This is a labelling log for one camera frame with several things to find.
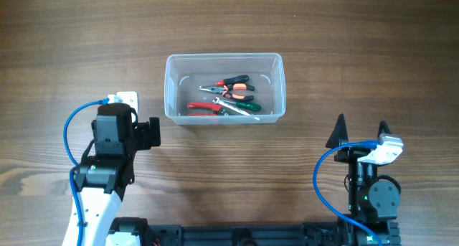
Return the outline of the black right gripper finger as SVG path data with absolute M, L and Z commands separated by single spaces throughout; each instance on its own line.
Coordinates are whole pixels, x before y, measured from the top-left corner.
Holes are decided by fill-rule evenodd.
M 377 136 L 380 137 L 382 134 L 391 134 L 392 132 L 389 129 L 389 126 L 385 120 L 381 120 L 379 123 L 378 134 Z
M 337 118 L 336 125 L 326 142 L 326 148 L 336 148 L 349 142 L 344 114 Z

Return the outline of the red handled cutter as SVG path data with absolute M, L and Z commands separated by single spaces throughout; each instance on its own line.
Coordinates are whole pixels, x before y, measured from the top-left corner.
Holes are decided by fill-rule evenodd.
M 188 103 L 187 108 L 191 110 L 207 110 L 206 113 L 190 113 L 189 116 L 229 115 L 223 106 L 214 103 Z

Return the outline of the orange black needle-nose pliers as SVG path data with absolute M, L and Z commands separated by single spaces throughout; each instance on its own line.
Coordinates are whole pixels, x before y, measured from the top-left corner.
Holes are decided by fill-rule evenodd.
M 238 95 L 234 94 L 235 90 L 246 90 L 250 92 L 255 91 L 255 87 L 251 85 L 246 85 L 244 83 L 236 83 L 233 85 L 223 85 L 223 86 L 199 86 L 199 90 L 207 92 L 220 94 L 223 98 L 237 101 L 237 102 L 250 102 L 254 100 L 253 95 Z

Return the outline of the clear plastic container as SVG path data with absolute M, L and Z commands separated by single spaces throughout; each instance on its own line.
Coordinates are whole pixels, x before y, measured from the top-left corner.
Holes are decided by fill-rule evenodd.
M 199 90 L 199 86 L 215 83 L 238 75 L 248 75 L 246 85 L 254 92 L 235 90 L 234 94 L 253 95 L 260 111 L 247 110 L 260 118 L 259 122 L 239 122 L 222 116 L 189 116 L 207 110 L 191 110 L 188 103 L 212 103 L 220 94 Z M 166 116 L 177 125 L 235 125 L 274 123 L 285 114 L 286 91 L 282 57 L 278 53 L 211 53 L 171 55 L 167 59 L 164 80 Z

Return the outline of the green handled screwdriver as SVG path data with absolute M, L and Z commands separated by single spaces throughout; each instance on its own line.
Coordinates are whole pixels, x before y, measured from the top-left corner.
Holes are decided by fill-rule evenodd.
M 262 106 L 256 103 L 249 103 L 249 102 L 237 102 L 237 101 L 230 101 L 230 100 L 223 100 L 224 103 L 228 103 L 230 105 L 235 105 L 238 108 L 251 110 L 251 111 L 260 111 L 262 110 Z

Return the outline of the red black screwdriver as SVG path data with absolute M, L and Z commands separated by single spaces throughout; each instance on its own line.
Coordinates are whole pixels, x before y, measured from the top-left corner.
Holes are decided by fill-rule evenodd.
M 231 77 L 227 79 L 220 80 L 215 83 L 216 86 L 224 86 L 224 85 L 234 85 L 237 83 L 245 83 L 250 79 L 248 75 L 238 75 L 236 77 Z

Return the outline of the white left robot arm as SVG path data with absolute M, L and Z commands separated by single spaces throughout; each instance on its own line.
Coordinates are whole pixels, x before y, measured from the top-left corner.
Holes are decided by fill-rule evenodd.
M 70 170 L 73 204 L 63 245 L 160 245 L 144 218 L 119 217 L 126 188 L 135 181 L 138 151 L 160 146 L 157 117 L 138 122 L 125 103 L 98 101 L 93 139 Z

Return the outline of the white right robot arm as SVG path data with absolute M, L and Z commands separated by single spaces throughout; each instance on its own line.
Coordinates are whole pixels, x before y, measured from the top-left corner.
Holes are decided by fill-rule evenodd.
M 401 199 L 401 186 L 392 177 L 378 173 L 378 168 L 394 162 L 402 153 L 402 139 L 392 134 L 387 123 L 381 121 L 375 145 L 344 147 L 349 142 L 343 114 L 326 148 L 341 148 L 334 161 L 348 165 L 346 187 L 349 193 L 349 214 L 354 223 L 339 219 L 333 242 L 336 245 L 389 245 L 401 244 L 397 208 Z

